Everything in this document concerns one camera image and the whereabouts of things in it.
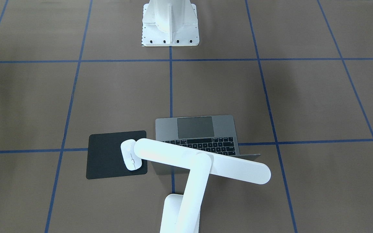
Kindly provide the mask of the white computer mouse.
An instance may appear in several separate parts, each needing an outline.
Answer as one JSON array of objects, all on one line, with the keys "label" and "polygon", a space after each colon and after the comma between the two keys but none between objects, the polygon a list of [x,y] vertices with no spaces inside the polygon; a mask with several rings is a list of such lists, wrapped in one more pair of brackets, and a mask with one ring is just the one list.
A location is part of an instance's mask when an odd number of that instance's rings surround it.
[{"label": "white computer mouse", "polygon": [[123,162],[129,171],[136,171],[142,166],[142,159],[134,152],[136,140],[128,139],[120,144]]}]

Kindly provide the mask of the grey laptop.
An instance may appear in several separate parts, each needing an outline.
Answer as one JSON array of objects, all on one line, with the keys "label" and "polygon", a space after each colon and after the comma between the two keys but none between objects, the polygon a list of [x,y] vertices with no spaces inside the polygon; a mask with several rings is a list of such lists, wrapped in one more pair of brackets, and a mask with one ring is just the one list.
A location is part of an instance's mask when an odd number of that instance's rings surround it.
[{"label": "grey laptop", "polygon": [[261,154],[241,154],[232,115],[157,118],[157,141],[255,161]]}]

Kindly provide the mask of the black mouse pad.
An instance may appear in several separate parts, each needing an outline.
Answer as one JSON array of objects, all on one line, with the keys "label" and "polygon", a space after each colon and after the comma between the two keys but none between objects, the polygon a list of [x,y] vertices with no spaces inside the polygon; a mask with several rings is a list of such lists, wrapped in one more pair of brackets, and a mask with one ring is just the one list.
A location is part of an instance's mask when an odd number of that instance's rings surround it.
[{"label": "black mouse pad", "polygon": [[120,150],[120,145],[125,140],[139,140],[146,137],[146,131],[90,135],[88,139],[86,178],[93,180],[146,174],[148,172],[146,160],[142,160],[139,169],[130,171],[126,168]]}]

